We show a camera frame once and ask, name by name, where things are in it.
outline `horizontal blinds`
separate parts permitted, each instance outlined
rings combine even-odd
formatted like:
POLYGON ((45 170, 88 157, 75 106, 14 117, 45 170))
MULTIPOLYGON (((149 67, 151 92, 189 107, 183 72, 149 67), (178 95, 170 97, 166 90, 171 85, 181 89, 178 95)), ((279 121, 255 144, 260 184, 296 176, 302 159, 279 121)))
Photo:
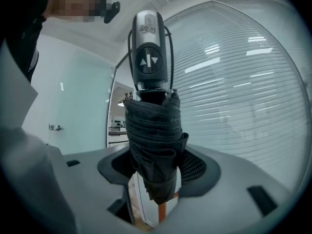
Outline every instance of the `horizontal blinds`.
MULTIPOLYGON (((295 9, 269 0, 219 0, 259 22, 285 48, 294 61, 303 81, 312 80, 312 39, 295 9)), ((306 86, 312 99, 312 86, 306 86)))
MULTIPOLYGON (((308 150, 310 133, 302 82, 287 53, 252 19, 215 2, 166 25, 189 143, 246 158, 292 189, 297 177, 288 181, 288 168, 301 162, 296 155, 308 150)), ((166 47, 170 70, 168 39, 166 47)))

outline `mesh grille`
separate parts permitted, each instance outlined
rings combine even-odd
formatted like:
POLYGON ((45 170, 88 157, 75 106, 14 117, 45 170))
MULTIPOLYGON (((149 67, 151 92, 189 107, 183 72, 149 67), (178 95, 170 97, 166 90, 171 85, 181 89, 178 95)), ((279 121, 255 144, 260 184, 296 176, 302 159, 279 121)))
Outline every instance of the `mesh grille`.
POLYGON ((188 182, 202 176, 206 170, 206 164, 193 154, 185 151, 183 163, 179 167, 181 171, 181 183, 186 185, 188 182))

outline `ceiling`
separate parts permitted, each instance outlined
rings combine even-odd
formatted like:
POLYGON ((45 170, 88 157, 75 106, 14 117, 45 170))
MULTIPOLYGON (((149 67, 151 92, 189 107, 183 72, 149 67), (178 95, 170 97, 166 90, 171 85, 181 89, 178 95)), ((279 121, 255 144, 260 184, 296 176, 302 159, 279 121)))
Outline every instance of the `ceiling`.
POLYGON ((115 63, 135 14, 146 9, 161 12, 164 6, 175 0, 118 1, 121 3, 120 13, 109 24, 99 19, 95 22, 68 22, 49 18, 43 25, 42 33, 75 44, 115 63))

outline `orange pole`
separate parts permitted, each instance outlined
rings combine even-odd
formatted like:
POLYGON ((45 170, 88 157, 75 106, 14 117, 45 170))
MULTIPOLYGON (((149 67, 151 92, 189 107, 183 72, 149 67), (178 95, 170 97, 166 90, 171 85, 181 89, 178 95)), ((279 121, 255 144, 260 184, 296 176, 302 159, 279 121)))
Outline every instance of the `orange pole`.
MULTIPOLYGON (((176 192, 174 194, 174 197, 178 197, 179 196, 179 193, 176 192)), ((161 223, 165 218, 166 218, 166 208, 167 208, 167 205, 166 205, 166 202, 161 204, 161 205, 158 205, 158 221, 159 223, 161 223)))

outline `folded umbrella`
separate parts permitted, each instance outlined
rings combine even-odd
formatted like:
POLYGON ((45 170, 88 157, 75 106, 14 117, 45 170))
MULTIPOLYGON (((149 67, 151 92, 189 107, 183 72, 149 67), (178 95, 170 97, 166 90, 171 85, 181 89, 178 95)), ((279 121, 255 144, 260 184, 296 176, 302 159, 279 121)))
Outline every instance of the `folded umbrella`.
POLYGON ((160 205, 173 198, 177 164, 188 139, 181 128, 180 99, 174 91, 161 105, 132 99, 123 103, 132 165, 150 200, 160 205))

